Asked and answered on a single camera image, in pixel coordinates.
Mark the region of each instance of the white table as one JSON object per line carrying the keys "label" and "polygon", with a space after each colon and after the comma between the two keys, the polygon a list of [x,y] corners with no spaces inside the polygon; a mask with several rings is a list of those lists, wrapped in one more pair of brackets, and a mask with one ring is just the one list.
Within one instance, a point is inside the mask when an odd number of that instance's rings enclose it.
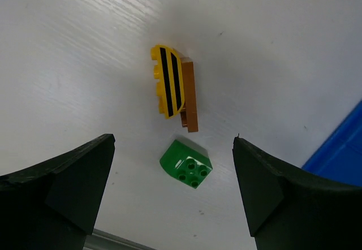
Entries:
{"label": "white table", "polygon": [[[0,0],[0,172],[114,133],[96,228],[158,250],[256,249],[241,137],[301,166],[362,97],[362,0]],[[150,48],[195,62],[200,132],[158,113]],[[208,150],[193,190],[159,158]]]}

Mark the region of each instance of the blue bin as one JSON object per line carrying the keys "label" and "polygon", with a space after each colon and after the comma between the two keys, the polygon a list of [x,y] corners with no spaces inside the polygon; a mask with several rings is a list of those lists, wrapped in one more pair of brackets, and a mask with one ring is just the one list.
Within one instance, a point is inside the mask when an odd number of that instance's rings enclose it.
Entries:
{"label": "blue bin", "polygon": [[362,101],[302,169],[362,187]]}

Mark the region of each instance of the green stud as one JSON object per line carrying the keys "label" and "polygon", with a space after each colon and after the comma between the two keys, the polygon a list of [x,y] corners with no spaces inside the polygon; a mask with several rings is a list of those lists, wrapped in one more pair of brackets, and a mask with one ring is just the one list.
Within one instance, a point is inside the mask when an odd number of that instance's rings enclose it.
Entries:
{"label": "green stud", "polygon": [[210,159],[175,140],[160,159],[162,168],[173,178],[196,189],[213,169]]}

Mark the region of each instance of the yellow stud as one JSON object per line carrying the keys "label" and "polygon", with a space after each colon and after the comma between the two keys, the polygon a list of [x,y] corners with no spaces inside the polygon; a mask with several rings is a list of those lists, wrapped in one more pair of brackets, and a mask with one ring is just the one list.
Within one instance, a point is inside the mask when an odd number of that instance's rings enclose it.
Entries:
{"label": "yellow stud", "polygon": [[157,96],[162,96],[161,82],[156,83],[156,95]]}
{"label": "yellow stud", "polygon": [[160,69],[158,68],[158,65],[155,65],[153,68],[153,77],[154,79],[160,78]]}
{"label": "yellow stud", "polygon": [[153,61],[157,60],[157,48],[151,48],[151,59]]}
{"label": "yellow stud", "polygon": [[162,98],[159,98],[160,100],[158,101],[158,111],[160,112],[160,114],[165,113],[164,109],[163,109],[163,102],[162,102]]}

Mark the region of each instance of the metal strip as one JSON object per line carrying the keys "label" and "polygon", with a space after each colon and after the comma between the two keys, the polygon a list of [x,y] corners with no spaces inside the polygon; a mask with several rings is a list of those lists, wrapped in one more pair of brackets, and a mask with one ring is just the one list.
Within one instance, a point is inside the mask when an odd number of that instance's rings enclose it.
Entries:
{"label": "metal strip", "polygon": [[91,236],[87,236],[83,250],[155,250],[155,249],[94,229],[93,234]]}

